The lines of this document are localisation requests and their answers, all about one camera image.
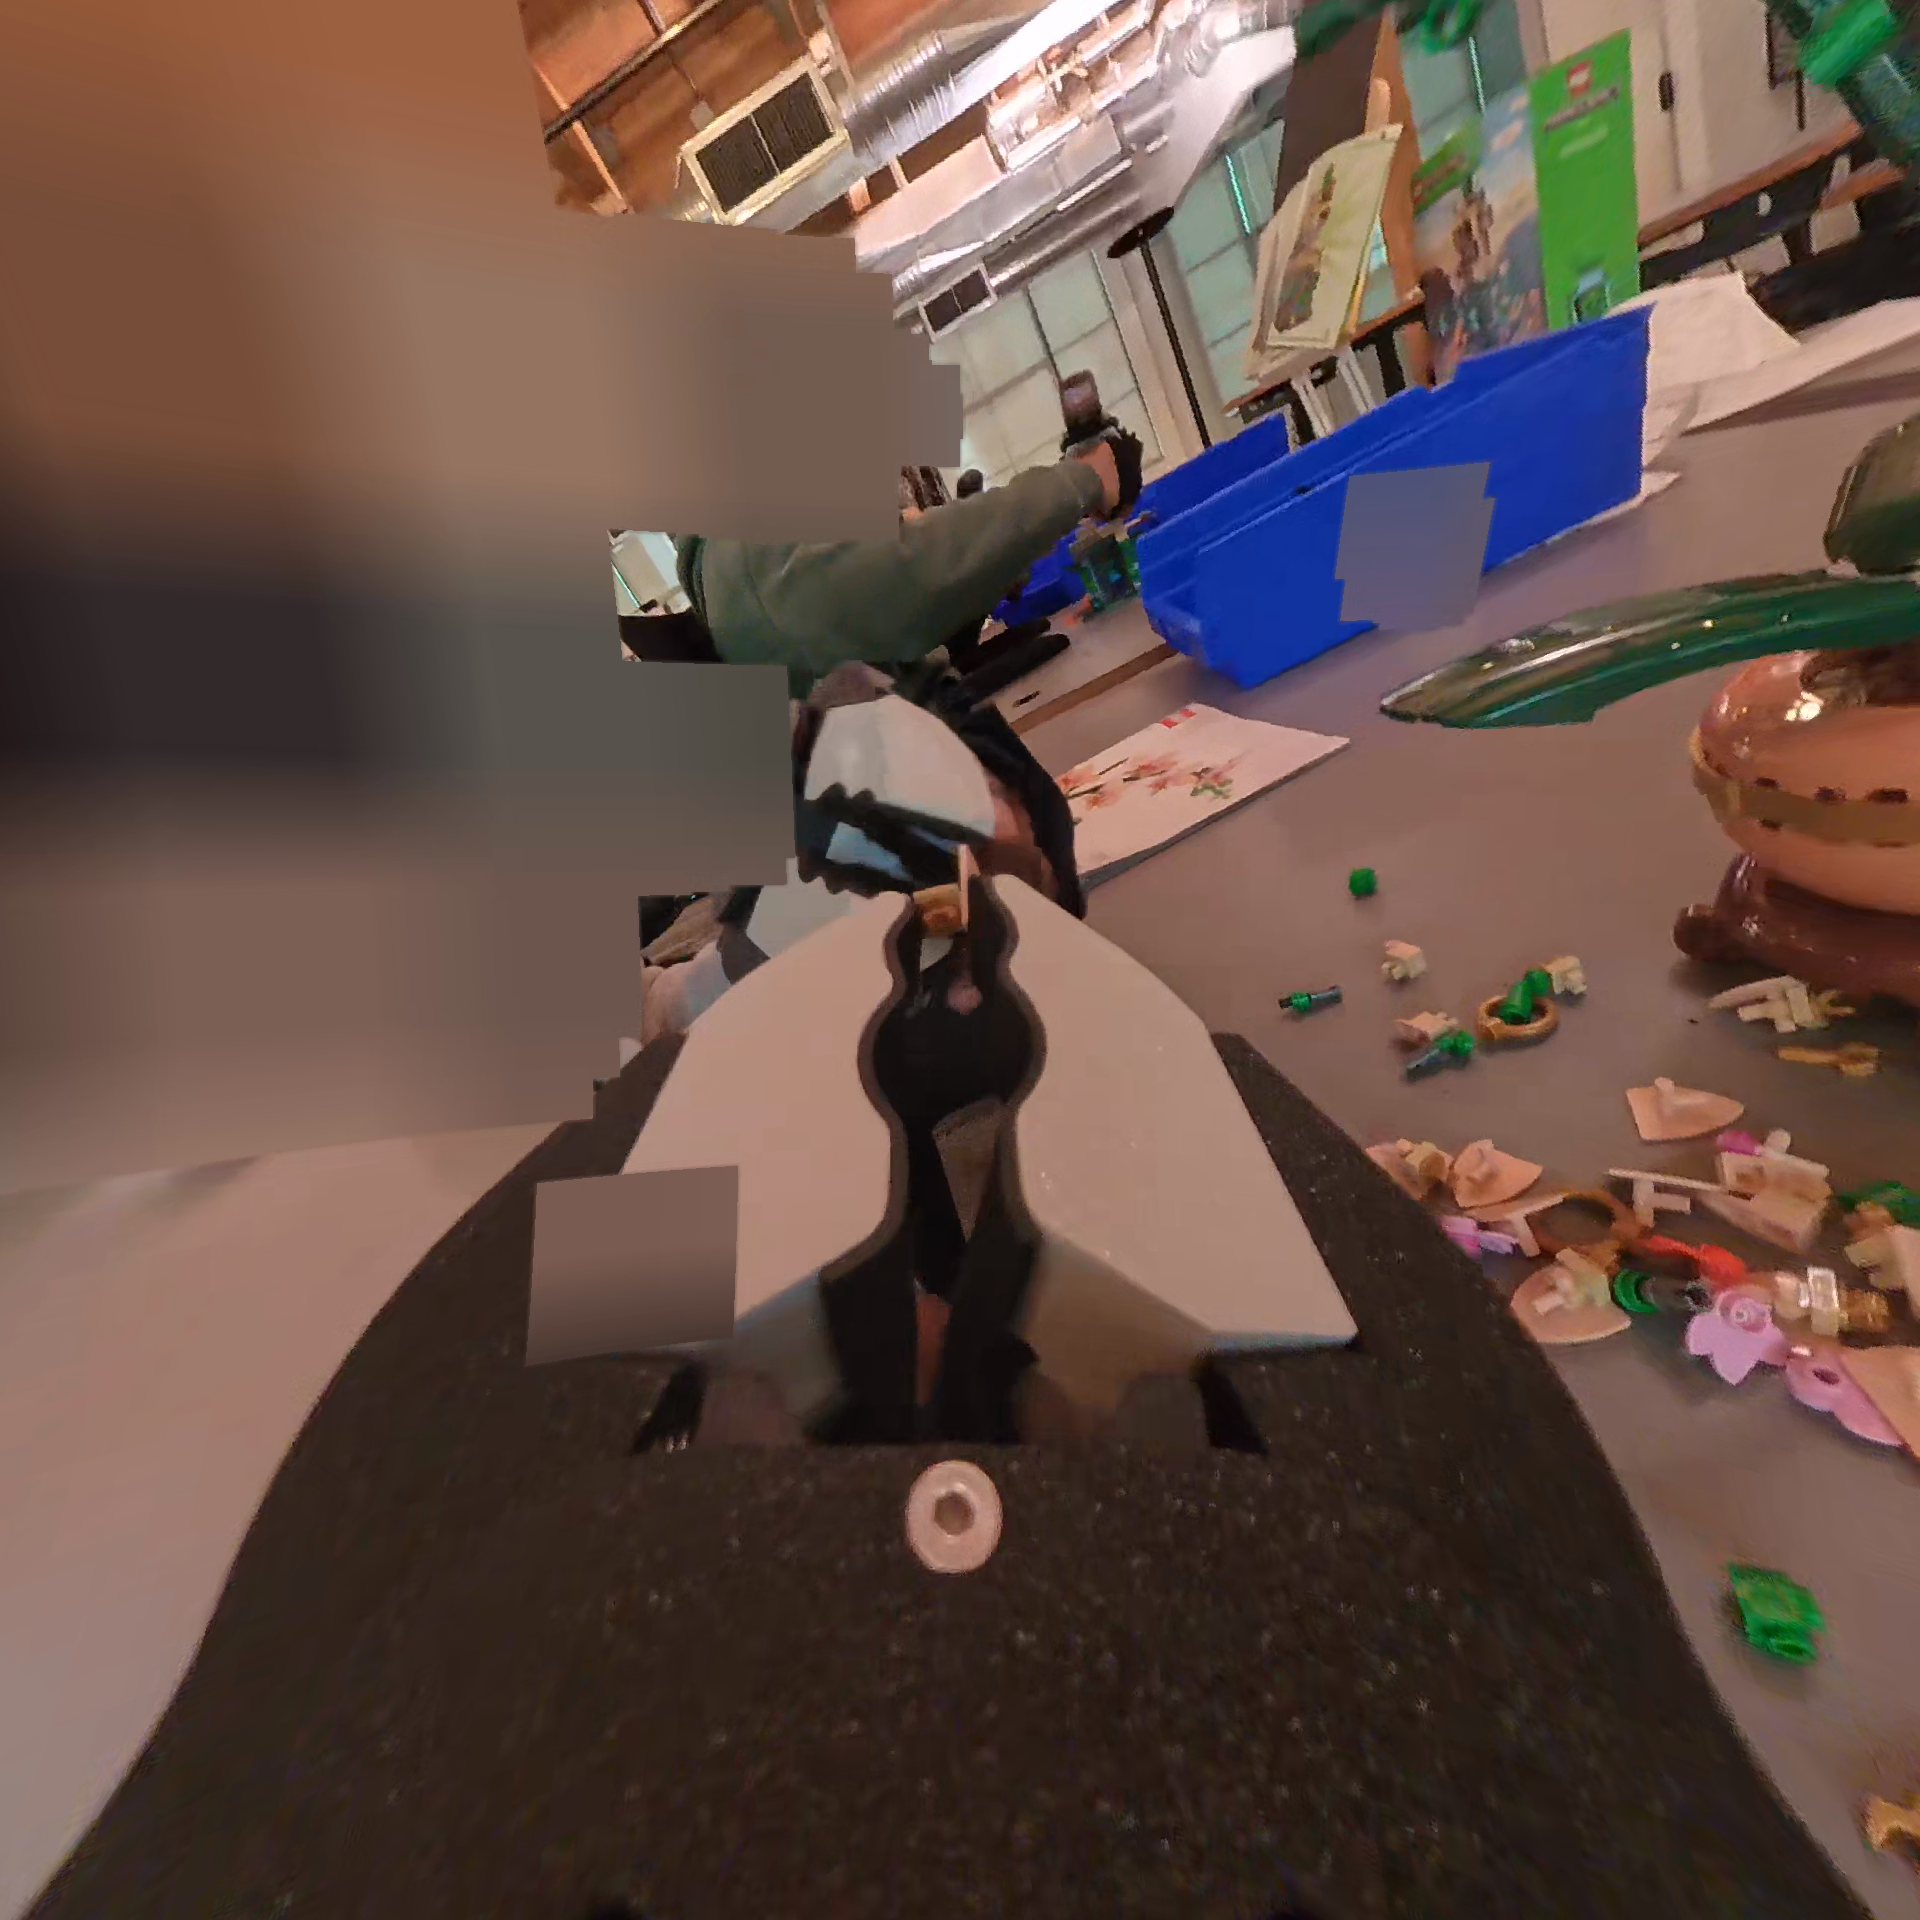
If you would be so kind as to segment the green toy set box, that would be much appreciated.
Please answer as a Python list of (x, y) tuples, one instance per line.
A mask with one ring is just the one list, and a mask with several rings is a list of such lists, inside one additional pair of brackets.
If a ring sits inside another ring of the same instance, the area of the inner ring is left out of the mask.
[(1498, 93), (1412, 179), (1431, 380), (1641, 292), (1630, 32)]

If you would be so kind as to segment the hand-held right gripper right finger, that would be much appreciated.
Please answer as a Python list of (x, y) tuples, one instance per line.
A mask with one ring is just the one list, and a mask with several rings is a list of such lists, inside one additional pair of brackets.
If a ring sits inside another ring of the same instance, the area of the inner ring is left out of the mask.
[(956, 1286), (956, 1405), (1023, 1343), (1074, 1409), (1242, 1353), (1348, 1348), (1328, 1262), (1203, 1020), (1033, 886), (972, 886), (983, 1008), (1026, 1044)]

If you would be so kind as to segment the white paper bag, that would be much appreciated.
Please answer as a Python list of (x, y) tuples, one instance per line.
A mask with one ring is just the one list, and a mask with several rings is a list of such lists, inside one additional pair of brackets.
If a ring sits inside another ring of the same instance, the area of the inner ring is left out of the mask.
[(1919, 337), (1919, 300), (1887, 300), (1791, 336), (1769, 320), (1744, 279), (1714, 272), (1626, 302), (1648, 316), (1641, 465), (1690, 429), (1748, 414), (1825, 376), (1857, 372)]

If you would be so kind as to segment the green toy brick build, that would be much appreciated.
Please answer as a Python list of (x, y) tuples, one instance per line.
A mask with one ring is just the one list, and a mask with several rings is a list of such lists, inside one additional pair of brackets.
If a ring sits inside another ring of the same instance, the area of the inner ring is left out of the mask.
[(1074, 531), (1068, 561), (1092, 614), (1140, 595), (1136, 541), (1158, 523), (1158, 511), (1140, 511), (1132, 518), (1086, 518)]

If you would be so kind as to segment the toy brick potted plant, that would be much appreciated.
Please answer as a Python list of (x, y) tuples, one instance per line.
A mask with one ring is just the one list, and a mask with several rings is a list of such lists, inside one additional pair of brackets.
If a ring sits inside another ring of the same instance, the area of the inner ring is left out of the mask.
[(1736, 848), (1674, 925), (1684, 957), (1919, 1004), (1919, 421), (1868, 441), (1825, 566), (1697, 583), (1507, 635), (1388, 692), (1440, 729), (1584, 725), (1728, 668), (1690, 734), (1697, 793)]

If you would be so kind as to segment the large blue plastic bin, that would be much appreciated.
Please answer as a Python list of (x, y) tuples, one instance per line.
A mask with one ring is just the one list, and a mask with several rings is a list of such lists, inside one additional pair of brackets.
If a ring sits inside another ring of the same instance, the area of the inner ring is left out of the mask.
[(1648, 316), (1617, 311), (1382, 401), (1146, 534), (1147, 623), (1256, 687), (1377, 625), (1345, 544), (1367, 591), (1410, 596), (1418, 571), (1451, 584), (1633, 503), (1647, 371)]

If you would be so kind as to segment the green leaf brick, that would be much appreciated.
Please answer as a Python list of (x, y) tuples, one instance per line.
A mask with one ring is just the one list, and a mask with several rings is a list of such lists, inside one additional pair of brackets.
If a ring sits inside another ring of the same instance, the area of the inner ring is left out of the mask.
[(1728, 1564), (1723, 1579), (1730, 1614), (1753, 1649), (1783, 1663), (1819, 1656), (1828, 1621), (1806, 1583), (1751, 1564)]

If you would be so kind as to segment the ceiling air vent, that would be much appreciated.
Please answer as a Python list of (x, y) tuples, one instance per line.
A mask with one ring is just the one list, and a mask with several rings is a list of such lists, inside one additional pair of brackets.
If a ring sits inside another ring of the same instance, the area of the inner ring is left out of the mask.
[(715, 224), (748, 224), (849, 148), (817, 62), (775, 72), (679, 148), (679, 168)]

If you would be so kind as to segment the person's white shirt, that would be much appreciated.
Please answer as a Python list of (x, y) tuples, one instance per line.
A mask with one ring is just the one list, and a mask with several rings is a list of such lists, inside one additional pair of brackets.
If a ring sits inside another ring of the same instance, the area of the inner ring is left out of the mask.
[(625, 1121), (6, 1201), (6, 1916), (584, 1916), (642, 1885), (660, 1461), (482, 1511), (535, 1190)]

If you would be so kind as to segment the wooden background table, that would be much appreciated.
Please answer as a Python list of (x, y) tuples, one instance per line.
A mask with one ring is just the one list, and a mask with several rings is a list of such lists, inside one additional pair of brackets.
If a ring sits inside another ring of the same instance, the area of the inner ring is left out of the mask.
[(1803, 261), (1819, 212), (1890, 192), (1903, 179), (1905, 167), (1881, 158), (1855, 124), (1815, 134), (1647, 220), (1640, 229), (1640, 286), (1650, 292), (1774, 238), (1788, 241), (1791, 261)]

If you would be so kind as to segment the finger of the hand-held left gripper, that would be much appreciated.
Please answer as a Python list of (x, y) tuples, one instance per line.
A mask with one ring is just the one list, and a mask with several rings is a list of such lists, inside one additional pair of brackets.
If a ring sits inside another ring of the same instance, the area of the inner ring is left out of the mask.
[(958, 879), (964, 839), (888, 823), (876, 839), (856, 823), (828, 823), (819, 839), (819, 879), (835, 895), (920, 895)]
[(801, 797), (840, 817), (882, 817), (956, 840), (992, 840), (999, 807), (983, 760), (936, 713), (878, 697), (817, 710)]

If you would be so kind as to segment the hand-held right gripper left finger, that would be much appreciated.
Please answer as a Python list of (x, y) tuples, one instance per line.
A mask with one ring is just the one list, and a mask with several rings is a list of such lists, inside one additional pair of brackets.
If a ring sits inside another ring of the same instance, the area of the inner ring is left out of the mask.
[(686, 1032), (628, 1174), (736, 1172), (734, 1303), (672, 1353), (768, 1380), (823, 1438), (918, 1431), (906, 1129), (876, 1041), (914, 910), (878, 895), (736, 982)]

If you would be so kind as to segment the flower instruction booklet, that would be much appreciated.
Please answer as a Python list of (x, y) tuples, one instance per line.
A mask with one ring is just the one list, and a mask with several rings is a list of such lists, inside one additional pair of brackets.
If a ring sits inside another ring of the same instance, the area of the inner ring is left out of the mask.
[(1348, 739), (1184, 705), (1059, 774), (1091, 892), (1348, 747)]

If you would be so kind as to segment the another person's forearm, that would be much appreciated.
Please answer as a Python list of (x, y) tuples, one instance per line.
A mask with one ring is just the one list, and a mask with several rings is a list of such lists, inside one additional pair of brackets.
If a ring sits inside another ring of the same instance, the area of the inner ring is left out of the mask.
[(841, 664), (912, 664), (977, 630), (1056, 541), (1119, 503), (1116, 460), (1098, 447), (906, 517), (878, 540), (672, 541), (721, 660), (780, 664), (801, 695)]

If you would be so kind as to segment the leaning picture board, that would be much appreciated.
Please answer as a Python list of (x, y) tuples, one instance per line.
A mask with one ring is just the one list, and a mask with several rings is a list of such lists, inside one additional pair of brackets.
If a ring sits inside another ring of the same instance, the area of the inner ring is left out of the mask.
[(1265, 387), (1328, 359), (1352, 336), (1403, 126), (1388, 124), (1310, 161), (1259, 235), (1243, 374)]

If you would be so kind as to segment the black floor lamp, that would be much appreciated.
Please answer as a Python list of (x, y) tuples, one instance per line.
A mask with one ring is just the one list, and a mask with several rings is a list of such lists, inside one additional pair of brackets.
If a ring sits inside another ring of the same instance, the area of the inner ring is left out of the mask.
[(1161, 265), (1161, 235), (1170, 222), (1172, 208), (1143, 214), (1111, 241), (1108, 257), (1124, 267), (1136, 300), (1146, 300), (1140, 321), (1146, 337), (1153, 342), (1153, 352), (1159, 357), (1159, 372), (1172, 371), (1172, 389), (1169, 393), (1182, 396), (1177, 419), (1182, 421), (1180, 433), (1184, 437), (1184, 456), (1188, 460), (1198, 449), (1214, 446), (1210, 397), (1216, 397), (1216, 393), (1210, 387), (1212, 372), (1207, 367), (1195, 371), (1194, 357), (1188, 353), (1184, 320), (1194, 318), (1188, 311), (1192, 303), (1184, 295), (1176, 300), (1180, 287), (1169, 281), (1169, 273), (1176, 269)]

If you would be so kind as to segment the pile of small toy bricks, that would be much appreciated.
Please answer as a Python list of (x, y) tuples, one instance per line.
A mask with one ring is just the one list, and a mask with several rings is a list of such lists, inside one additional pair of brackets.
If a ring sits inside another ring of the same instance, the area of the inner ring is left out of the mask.
[(1587, 1185), (1481, 1139), (1385, 1139), (1364, 1153), (1507, 1296), (1542, 1348), (1666, 1323), (1722, 1385), (1776, 1377), (1792, 1403), (1916, 1459), (1916, 1185), (1846, 1188), (1747, 1104), (1672, 1076), (1628, 1088), (1635, 1148), (1692, 1166), (1610, 1166)]

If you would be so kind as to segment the silver air duct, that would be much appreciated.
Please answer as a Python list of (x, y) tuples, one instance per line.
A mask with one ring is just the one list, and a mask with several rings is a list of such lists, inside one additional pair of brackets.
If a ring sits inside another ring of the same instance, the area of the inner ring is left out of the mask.
[(840, 102), (856, 172), (872, 176), (1089, 23), (1086, 4), (1050, 4), (1026, 17), (952, 23), (911, 40)]

